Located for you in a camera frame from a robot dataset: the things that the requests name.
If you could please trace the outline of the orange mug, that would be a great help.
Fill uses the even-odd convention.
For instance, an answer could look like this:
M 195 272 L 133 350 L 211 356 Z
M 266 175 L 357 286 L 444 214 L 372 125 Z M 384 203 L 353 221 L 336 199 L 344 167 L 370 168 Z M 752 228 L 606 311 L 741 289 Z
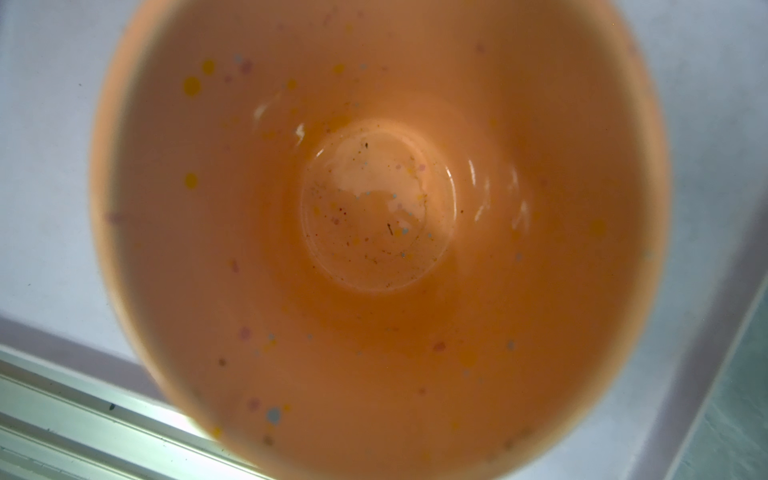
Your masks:
M 91 147 L 103 280 L 278 479 L 493 479 L 626 363 L 670 175 L 612 1 L 144 1 Z

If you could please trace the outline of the lilac plastic tray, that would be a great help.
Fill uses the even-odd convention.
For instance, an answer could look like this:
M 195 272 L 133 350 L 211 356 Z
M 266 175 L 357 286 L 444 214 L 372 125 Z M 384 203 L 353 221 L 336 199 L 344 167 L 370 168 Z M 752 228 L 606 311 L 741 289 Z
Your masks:
M 90 239 L 88 144 L 133 1 L 1 5 L 1 349 L 166 403 Z M 622 1 L 674 170 L 662 292 L 621 378 L 522 479 L 767 475 L 767 5 Z

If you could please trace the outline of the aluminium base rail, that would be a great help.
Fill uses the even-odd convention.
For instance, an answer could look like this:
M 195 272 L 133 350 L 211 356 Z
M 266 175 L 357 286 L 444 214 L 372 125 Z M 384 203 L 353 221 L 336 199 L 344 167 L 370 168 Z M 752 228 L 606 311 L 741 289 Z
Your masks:
M 4 479 L 260 479 L 170 405 L 1 349 Z

